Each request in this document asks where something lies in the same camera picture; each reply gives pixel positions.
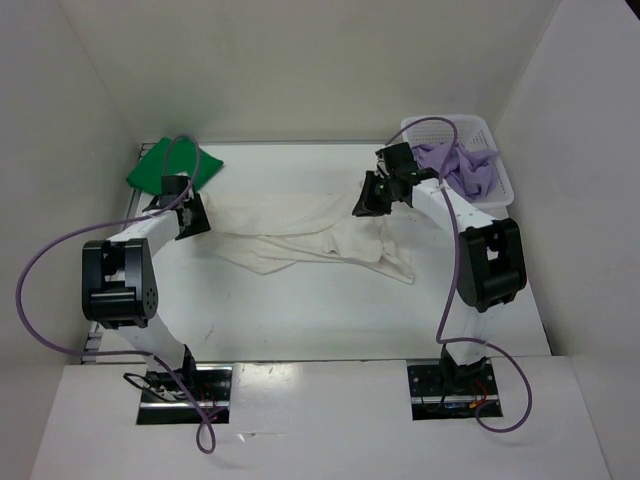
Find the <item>green t shirt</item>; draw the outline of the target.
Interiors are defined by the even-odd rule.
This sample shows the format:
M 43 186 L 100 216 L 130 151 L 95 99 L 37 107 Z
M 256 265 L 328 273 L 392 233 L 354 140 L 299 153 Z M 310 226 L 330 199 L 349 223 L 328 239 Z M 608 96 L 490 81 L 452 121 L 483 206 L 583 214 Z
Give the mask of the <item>green t shirt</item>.
M 141 157 L 126 179 L 131 188 L 160 195 L 163 176 L 187 174 L 193 178 L 194 190 L 199 191 L 224 167 L 223 161 L 196 147 L 189 139 L 176 142 L 165 162 L 170 144 L 171 140 L 164 137 Z

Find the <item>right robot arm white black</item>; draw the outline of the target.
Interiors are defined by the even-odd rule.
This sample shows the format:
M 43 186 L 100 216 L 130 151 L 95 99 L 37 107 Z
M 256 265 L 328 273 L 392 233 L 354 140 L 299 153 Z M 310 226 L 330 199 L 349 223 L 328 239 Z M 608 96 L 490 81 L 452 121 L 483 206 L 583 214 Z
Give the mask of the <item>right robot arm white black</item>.
M 353 215 L 389 215 L 396 202 L 418 210 L 453 240 L 453 279 L 436 342 L 442 346 L 439 382 L 460 393 L 481 375 L 497 319 L 526 286 L 519 226 L 480 211 L 433 171 L 407 177 L 366 172 Z

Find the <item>white t shirt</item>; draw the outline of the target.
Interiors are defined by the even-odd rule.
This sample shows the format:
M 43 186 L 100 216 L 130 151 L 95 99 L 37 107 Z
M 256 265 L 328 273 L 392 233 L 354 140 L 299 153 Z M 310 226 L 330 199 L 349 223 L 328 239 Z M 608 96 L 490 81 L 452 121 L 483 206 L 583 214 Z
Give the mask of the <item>white t shirt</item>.
M 206 195 L 211 230 L 195 249 L 256 274 L 296 263 L 345 263 L 405 284 L 414 281 L 411 248 L 383 217 L 352 215 L 359 193 Z

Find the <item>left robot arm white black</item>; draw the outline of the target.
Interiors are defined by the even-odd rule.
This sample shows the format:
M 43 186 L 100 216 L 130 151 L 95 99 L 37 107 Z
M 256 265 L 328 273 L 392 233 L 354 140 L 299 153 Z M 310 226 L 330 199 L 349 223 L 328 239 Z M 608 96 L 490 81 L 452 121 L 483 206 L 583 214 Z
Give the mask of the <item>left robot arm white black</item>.
M 82 249 L 84 316 L 118 332 L 180 400 L 197 393 L 200 376 L 189 347 L 174 337 L 158 312 L 153 258 L 172 241 L 210 230 L 201 196 L 195 193 L 164 213 L 153 206 L 147 218 Z

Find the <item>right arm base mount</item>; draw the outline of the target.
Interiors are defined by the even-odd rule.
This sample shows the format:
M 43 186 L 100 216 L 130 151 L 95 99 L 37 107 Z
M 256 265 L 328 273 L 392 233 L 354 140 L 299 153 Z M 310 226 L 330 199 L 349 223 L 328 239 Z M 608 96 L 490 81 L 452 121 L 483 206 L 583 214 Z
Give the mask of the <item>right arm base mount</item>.
M 474 419 L 503 416 L 494 370 L 490 362 L 465 384 L 450 386 L 437 360 L 408 362 L 406 366 L 413 421 Z

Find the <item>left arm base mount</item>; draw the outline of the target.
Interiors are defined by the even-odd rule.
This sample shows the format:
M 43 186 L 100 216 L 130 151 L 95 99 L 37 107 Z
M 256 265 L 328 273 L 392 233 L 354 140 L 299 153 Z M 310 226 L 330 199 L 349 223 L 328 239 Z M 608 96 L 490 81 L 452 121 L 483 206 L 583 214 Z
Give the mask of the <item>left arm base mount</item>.
M 233 366 L 200 364 L 192 382 L 183 379 L 212 424 L 227 424 Z M 126 372 L 123 379 L 140 392 L 138 425 L 198 424 L 201 417 L 175 380 L 166 372 Z

